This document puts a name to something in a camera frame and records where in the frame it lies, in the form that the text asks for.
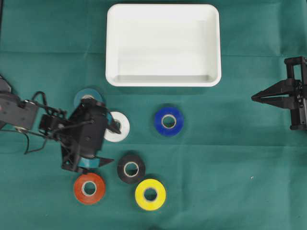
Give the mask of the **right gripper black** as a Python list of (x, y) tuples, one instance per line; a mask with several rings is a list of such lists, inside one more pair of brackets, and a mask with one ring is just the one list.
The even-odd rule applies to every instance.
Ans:
[[(287, 78), (253, 95), (251, 99), (262, 104), (269, 104), (283, 109), (290, 109), (291, 130), (307, 129), (307, 58), (304, 56), (286, 58)], [(294, 66), (301, 68), (301, 80), (295, 79)], [(294, 97), (292, 109), (291, 97), (270, 97), (286, 95)]]

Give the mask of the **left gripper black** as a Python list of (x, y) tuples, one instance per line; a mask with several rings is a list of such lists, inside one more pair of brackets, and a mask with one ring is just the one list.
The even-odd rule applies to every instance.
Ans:
[(61, 167), (87, 173), (109, 164), (113, 159), (101, 158), (105, 131), (121, 134), (120, 128), (105, 104), (95, 99), (82, 99), (61, 129)]

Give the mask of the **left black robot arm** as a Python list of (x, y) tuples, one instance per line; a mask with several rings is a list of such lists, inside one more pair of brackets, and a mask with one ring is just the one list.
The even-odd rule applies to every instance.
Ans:
[(100, 93), (94, 89), (82, 89), (74, 97), (75, 109), (67, 117), (62, 109), (50, 107), (46, 95), (37, 91), (30, 100), (21, 100), (12, 92), (9, 83), (0, 79), (0, 126), (10, 124), (15, 132), (25, 136), (34, 134), (33, 125), (39, 109), (43, 109), (36, 136), (44, 141), (53, 140), (61, 145), (61, 167), (64, 170), (88, 173), (112, 159), (97, 156), (101, 150), (105, 132), (121, 134), (119, 122), (107, 109)]

